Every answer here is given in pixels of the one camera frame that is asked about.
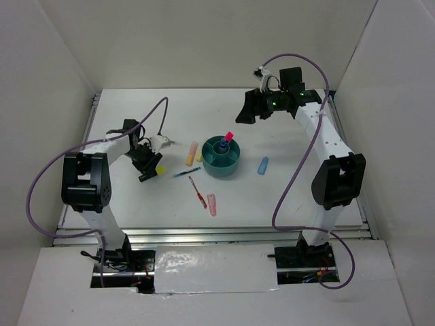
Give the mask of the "yellow black highlighter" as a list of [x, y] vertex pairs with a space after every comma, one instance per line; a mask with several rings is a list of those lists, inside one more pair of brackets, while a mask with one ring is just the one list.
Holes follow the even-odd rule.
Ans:
[[146, 170], [144, 173], [148, 173], [148, 172], [151, 172], [151, 171], [156, 171], [157, 172], [157, 176], [158, 176], [158, 175], [165, 174], [166, 173], [166, 168], [163, 167], [163, 166], [157, 166], [156, 168], [150, 168], [150, 169]]

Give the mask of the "pink black highlighter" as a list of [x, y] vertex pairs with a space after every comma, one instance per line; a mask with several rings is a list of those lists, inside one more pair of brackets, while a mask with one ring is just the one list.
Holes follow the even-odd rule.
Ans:
[[225, 142], [229, 143], [229, 142], [231, 142], [233, 137], [234, 137], [234, 134], [231, 131], [228, 131], [226, 133], [226, 135], [224, 136], [224, 140], [225, 140]]

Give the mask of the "orange pastel highlighter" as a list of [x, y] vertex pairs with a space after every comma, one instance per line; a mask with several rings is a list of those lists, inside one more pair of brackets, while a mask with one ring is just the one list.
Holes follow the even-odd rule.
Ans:
[[186, 158], [186, 166], [192, 166], [195, 156], [196, 156], [196, 150], [198, 148], [198, 143], [196, 141], [193, 141], [191, 143], [187, 158]]

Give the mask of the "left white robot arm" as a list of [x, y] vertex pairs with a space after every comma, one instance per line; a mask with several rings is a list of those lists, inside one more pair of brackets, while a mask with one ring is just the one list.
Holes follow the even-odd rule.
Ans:
[[135, 258], [128, 236], [116, 222], [109, 205], [112, 197], [109, 167], [120, 157], [129, 158], [140, 172], [140, 182], [157, 175], [161, 149], [171, 141], [158, 132], [145, 137], [144, 127], [125, 119], [121, 129], [106, 132], [106, 139], [83, 151], [70, 151], [63, 160], [61, 197], [99, 235], [97, 257], [119, 271], [132, 268]]

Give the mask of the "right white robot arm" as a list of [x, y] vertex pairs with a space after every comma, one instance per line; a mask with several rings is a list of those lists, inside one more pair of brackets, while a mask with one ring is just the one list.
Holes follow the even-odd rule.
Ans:
[[343, 209], [360, 195], [366, 159], [342, 140], [325, 112], [328, 96], [305, 88], [300, 67], [280, 70], [277, 90], [269, 87], [273, 75], [266, 67], [257, 68], [254, 76], [260, 85], [245, 93], [235, 122], [254, 124], [257, 119], [266, 120], [274, 112], [285, 111], [304, 129], [311, 140], [307, 151], [319, 160], [311, 183], [319, 212], [313, 224], [300, 232], [296, 245], [299, 263], [312, 266], [328, 252], [330, 233]]

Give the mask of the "blue gel pen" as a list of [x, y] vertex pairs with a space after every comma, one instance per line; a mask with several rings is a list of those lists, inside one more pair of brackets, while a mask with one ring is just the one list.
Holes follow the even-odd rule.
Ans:
[[193, 173], [193, 172], [196, 172], [196, 171], [198, 171], [198, 170], [201, 170], [201, 167], [200, 167], [200, 166], [197, 166], [197, 167], [195, 167], [195, 168], [191, 168], [191, 169], [189, 169], [189, 170], [185, 170], [185, 171], [183, 171], [183, 172], [177, 173], [177, 174], [173, 175], [173, 177], [174, 177], [174, 178], [182, 177], [182, 176], [184, 176], [184, 175], [188, 175], [188, 174]]

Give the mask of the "teal round compartment organizer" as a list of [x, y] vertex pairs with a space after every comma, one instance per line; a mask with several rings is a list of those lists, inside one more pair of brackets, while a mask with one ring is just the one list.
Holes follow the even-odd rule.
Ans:
[[235, 140], [225, 141], [223, 149], [222, 139], [224, 136], [214, 136], [207, 139], [201, 149], [203, 167], [212, 177], [224, 178], [231, 176], [239, 165], [241, 149]]

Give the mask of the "blue pastel highlighter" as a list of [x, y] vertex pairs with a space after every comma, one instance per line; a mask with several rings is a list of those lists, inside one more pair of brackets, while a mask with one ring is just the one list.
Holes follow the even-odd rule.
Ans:
[[259, 167], [258, 167], [258, 174], [259, 175], [264, 175], [268, 166], [268, 161], [269, 158], [268, 157], [263, 157]]

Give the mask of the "red gel pen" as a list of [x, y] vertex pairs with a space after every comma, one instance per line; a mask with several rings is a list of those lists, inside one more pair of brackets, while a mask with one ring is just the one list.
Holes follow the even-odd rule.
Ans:
[[201, 202], [203, 208], [206, 209], [206, 208], [207, 208], [207, 203], [205, 202], [205, 199], [203, 198], [203, 196], [202, 196], [201, 193], [199, 192], [199, 190], [198, 190], [196, 184], [194, 183], [193, 178], [190, 177], [190, 176], [189, 176], [188, 178], [189, 178], [189, 180], [190, 180], [190, 182], [191, 182], [191, 184], [192, 184], [192, 186], [193, 186], [193, 188], [194, 188], [194, 190], [195, 190], [195, 192], [196, 192], [196, 195], [197, 195], [198, 199], [200, 200], [200, 202]]

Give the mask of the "pink pastel highlighter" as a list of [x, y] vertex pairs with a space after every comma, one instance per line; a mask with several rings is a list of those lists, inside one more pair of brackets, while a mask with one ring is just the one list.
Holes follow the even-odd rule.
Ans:
[[216, 199], [214, 194], [207, 194], [207, 201], [209, 206], [209, 212], [211, 216], [215, 217], [217, 215]]

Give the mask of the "white foil cover plate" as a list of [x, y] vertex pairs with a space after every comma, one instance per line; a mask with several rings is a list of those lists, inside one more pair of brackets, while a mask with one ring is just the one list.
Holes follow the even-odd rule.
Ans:
[[271, 244], [159, 246], [154, 288], [159, 294], [262, 293], [276, 291]]

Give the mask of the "aluminium table frame rail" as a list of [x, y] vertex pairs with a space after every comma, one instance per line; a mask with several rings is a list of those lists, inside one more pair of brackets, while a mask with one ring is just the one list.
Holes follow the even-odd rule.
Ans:
[[[175, 229], [124, 229], [130, 243], [134, 247], [145, 245], [203, 245], [242, 242], [290, 242], [297, 240], [299, 231], [280, 232], [267, 228], [175, 228]], [[359, 228], [339, 227], [335, 234], [343, 239], [369, 239], [372, 234], [368, 224]], [[91, 234], [77, 238], [55, 238], [53, 246], [86, 246], [95, 245], [96, 237]]]

